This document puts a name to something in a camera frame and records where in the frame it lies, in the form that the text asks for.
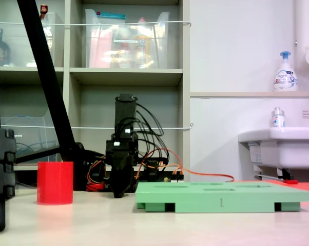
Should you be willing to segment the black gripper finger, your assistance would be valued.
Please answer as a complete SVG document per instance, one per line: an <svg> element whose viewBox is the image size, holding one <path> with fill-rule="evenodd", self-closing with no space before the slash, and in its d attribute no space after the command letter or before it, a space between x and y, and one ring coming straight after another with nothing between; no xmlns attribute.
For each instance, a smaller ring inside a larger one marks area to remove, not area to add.
<svg viewBox="0 0 309 246"><path fill-rule="evenodd" d="M133 166L125 166L122 174L122 196L124 196L133 189Z"/></svg>
<svg viewBox="0 0 309 246"><path fill-rule="evenodd" d="M111 168L110 186L115 198L121 198L123 196L122 170L114 166Z"/></svg>

